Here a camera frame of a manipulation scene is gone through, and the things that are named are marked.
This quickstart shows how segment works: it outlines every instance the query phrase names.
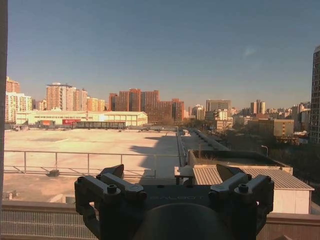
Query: flat roof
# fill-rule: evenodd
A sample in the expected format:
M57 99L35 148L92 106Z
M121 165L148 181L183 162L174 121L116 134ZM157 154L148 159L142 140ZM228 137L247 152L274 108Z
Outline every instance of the flat roof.
M27 111L18 112L17 114L32 114L32 115L77 115L77 114L87 114L86 111ZM88 114L103 114L103 115L139 115L146 114L144 111L88 111Z
M253 178L260 175L270 176L274 181L274 189L281 190L315 190L298 178L280 169L265 169L265 168L241 168L245 173L251 174ZM216 166L210 167L194 167L194 177L198 185L213 185L222 183L222 179L217 171Z

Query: rooftop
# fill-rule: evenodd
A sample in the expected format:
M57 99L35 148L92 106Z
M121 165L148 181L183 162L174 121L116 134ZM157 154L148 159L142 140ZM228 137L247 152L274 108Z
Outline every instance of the rooftop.
M307 190L313 191L314 188L305 184L298 178L280 169L265 169L265 168L241 168L245 173L251 174L253 178L258 175L270 176L274 181L274 189L281 190ZM215 166L195 166L193 169L196 183L198 185L213 185L220 184L222 180Z

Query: apartment building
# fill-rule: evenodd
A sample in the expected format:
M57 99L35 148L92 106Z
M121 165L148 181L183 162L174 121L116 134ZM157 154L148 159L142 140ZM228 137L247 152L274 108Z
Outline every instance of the apartment building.
M5 91L8 93L20 93L20 83L6 76Z
M76 89L73 92L73 110L87 111L88 92L83 89Z
M5 122L16 123L17 112L32 111L32 97L25 96L24 93L5 93Z
M313 52L310 142L320 144L320 45Z
M87 110L89 112L98 112L98 98L87 97Z
M62 111L74 110L74 92L76 88L68 84L54 82L46 86L47 110L61 109Z
M105 110L106 101L103 99L98 99L98 112L103 112Z

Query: billboard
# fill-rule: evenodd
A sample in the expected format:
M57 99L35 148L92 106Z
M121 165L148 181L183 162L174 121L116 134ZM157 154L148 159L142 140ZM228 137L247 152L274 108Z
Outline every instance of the billboard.
M62 119L63 125L72 125L73 123L81 121L80 119Z

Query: low building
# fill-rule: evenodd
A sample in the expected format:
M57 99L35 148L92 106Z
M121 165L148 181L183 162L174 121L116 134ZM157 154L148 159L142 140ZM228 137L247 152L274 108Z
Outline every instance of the low building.
M250 116L236 116L236 117L233 117L233 123L240 126L246 126L248 125L248 121L252 119L253 118Z
M294 120L292 119L259 119L258 132L263 136L293 137Z
M54 121L56 126L72 125L75 122L125 123L125 126L143 126L148 116L143 111L29 111L16 114L17 124L36 125L39 121Z
M234 125L234 119L228 117L227 120L214 120L213 127L216 131L221 132L226 129L231 129Z

